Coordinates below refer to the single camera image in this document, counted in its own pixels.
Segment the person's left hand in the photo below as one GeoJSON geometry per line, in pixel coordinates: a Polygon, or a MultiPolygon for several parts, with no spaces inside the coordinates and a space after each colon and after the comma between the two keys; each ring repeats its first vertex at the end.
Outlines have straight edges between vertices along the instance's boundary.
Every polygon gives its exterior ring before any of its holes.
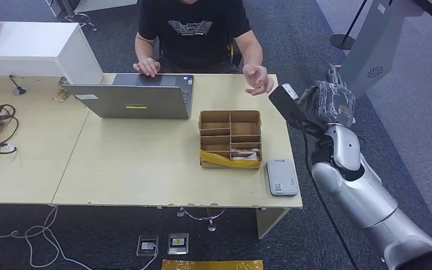
{"type": "Polygon", "coordinates": [[[243,67],[244,77],[250,86],[245,90],[246,93],[257,96],[269,93],[273,90],[274,81],[268,75],[265,67],[260,65],[245,64],[243,67]]]}

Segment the person's right hand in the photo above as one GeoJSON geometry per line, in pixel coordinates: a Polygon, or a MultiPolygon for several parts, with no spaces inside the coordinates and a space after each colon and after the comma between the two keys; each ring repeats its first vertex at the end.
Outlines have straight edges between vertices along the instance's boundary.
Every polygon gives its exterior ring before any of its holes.
{"type": "Polygon", "coordinates": [[[158,75],[161,65],[160,62],[148,57],[143,60],[139,60],[139,62],[136,64],[133,64],[133,68],[140,74],[154,78],[156,75],[158,75]]]}

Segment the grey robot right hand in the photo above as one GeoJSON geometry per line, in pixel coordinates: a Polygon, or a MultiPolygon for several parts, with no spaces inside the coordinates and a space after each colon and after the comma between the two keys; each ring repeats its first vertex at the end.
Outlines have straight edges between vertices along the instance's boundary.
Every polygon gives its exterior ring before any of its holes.
{"type": "Polygon", "coordinates": [[[317,80],[299,98],[307,117],[319,124],[340,124],[350,128],[354,123],[356,98],[338,72],[339,65],[329,64],[326,80],[317,80]]]}

